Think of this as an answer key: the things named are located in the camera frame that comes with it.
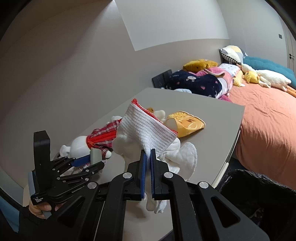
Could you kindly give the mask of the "person's left hand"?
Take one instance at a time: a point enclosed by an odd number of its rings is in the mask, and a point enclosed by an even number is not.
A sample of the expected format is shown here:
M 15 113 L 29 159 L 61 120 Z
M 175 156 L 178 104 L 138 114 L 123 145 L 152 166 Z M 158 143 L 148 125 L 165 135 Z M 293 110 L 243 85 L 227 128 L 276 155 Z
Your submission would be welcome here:
M 45 219 L 45 215 L 44 212 L 50 212 L 52 210 L 52 207 L 50 204 L 48 204 L 47 202 L 38 204 L 38 205 L 34 205 L 32 204 L 32 202 L 29 202 L 29 211 L 36 217 L 41 218 L 41 219 Z

